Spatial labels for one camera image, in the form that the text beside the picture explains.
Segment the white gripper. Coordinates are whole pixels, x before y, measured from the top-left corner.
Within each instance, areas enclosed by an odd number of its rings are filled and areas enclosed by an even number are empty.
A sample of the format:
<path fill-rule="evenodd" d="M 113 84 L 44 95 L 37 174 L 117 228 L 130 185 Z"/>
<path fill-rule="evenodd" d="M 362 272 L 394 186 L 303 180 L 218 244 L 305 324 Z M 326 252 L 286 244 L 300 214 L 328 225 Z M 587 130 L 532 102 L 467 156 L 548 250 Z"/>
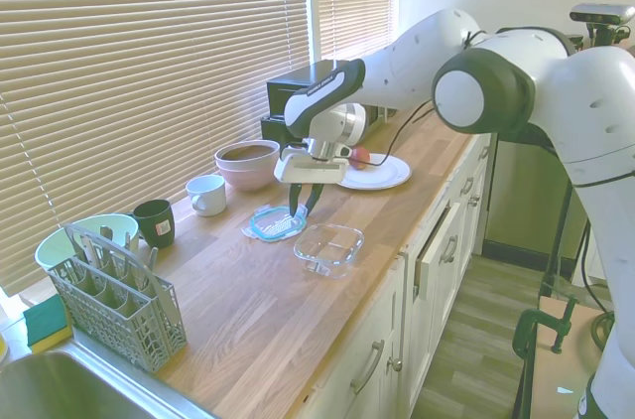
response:
<path fill-rule="evenodd" d="M 310 215 L 321 197 L 323 184 L 338 184 L 344 179 L 351 153 L 352 149 L 344 144 L 313 139 L 288 143 L 281 149 L 274 176 L 280 183 L 290 184 L 290 216 L 297 213 L 301 184 L 313 184 L 305 202 Z"/>

